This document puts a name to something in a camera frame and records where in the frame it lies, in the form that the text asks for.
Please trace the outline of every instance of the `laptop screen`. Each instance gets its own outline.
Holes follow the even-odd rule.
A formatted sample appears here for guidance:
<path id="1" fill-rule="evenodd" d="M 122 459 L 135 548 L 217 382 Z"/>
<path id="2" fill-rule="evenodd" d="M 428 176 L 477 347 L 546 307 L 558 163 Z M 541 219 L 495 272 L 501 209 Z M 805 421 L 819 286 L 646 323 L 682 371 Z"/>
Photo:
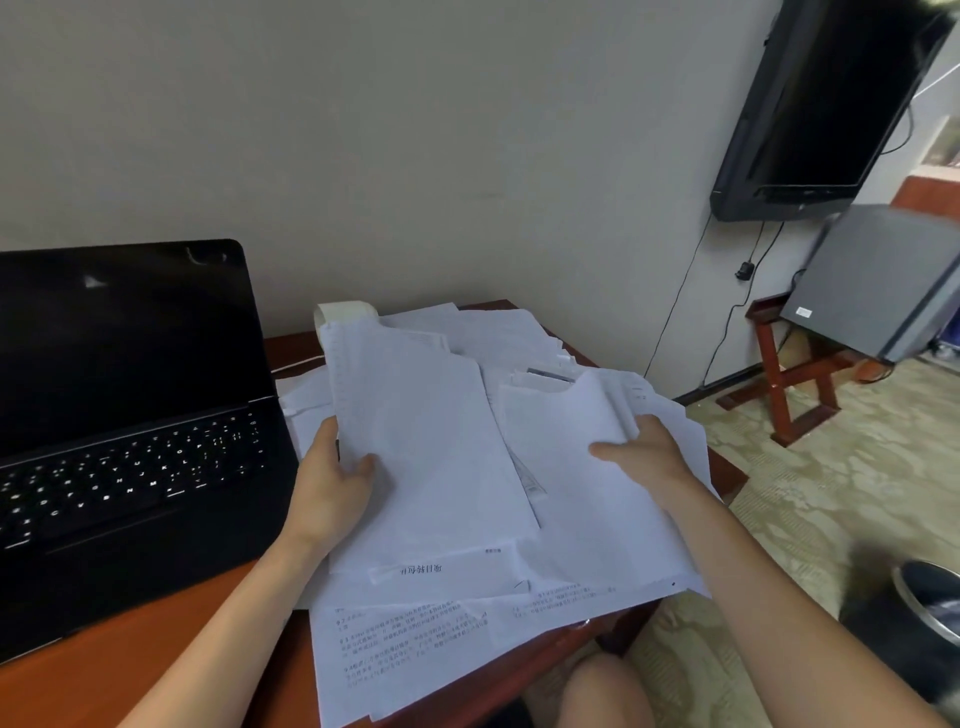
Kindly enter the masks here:
<path id="1" fill-rule="evenodd" d="M 0 254 L 0 458 L 275 393 L 236 241 Z"/>

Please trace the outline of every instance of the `wooden desk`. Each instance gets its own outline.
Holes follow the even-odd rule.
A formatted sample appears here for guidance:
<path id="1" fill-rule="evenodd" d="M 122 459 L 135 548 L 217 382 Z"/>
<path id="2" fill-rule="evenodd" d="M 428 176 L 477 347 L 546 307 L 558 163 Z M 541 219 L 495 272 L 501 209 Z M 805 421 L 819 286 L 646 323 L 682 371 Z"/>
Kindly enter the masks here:
<path id="1" fill-rule="evenodd" d="M 509 302 L 482 304 L 508 308 Z M 593 363 L 573 349 L 585 365 Z M 272 368 L 320 353 L 311 331 L 267 340 Z M 299 374 L 311 362 L 283 373 Z M 710 474 L 721 496 L 747 476 L 710 451 Z M 0 667 L 0 724 L 5 728 L 109 728 L 116 725 L 206 624 L 251 568 L 247 564 L 190 589 L 94 625 Z M 383 728 L 469 726 L 517 697 L 533 680 L 589 640 L 622 651 L 655 605 L 557 629 L 381 721 Z M 245 726 L 316 728 L 320 725 L 310 625 L 295 612 L 277 643 L 253 697 Z M 369 725 L 361 721 L 358 725 Z"/>

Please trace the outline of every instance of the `black tv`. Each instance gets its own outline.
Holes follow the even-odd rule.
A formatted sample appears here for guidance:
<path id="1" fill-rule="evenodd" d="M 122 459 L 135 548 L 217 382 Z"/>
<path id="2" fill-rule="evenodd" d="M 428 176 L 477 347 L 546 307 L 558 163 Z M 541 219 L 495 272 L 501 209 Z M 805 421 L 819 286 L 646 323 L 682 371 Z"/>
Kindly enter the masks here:
<path id="1" fill-rule="evenodd" d="M 923 0 L 783 0 L 710 193 L 713 214 L 846 209 L 953 25 Z"/>

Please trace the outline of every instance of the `plug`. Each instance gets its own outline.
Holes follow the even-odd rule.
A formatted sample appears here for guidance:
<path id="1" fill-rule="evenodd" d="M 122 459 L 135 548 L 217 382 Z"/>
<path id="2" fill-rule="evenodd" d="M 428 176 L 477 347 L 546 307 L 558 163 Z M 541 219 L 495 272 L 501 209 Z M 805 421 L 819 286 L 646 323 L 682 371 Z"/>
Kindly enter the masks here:
<path id="1" fill-rule="evenodd" d="M 750 280 L 754 276 L 754 270 L 756 270 L 756 266 L 749 260 L 744 260 L 740 263 L 740 270 L 736 272 L 736 279 Z"/>

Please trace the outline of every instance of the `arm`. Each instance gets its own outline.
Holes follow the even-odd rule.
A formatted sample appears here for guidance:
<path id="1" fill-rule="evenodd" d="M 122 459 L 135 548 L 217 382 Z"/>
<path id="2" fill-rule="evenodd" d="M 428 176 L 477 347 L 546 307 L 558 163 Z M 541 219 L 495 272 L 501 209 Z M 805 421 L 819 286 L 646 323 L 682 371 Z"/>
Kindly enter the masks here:
<path id="1" fill-rule="evenodd" d="M 590 452 L 642 483 L 673 518 L 777 728 L 946 728 L 704 488 L 660 420 L 636 422 L 635 440 Z"/>
<path id="2" fill-rule="evenodd" d="M 370 499 L 372 457 L 344 473 L 336 437 L 336 419 L 325 420 L 300 463 L 280 535 L 121 728 L 241 724 L 303 587 Z"/>

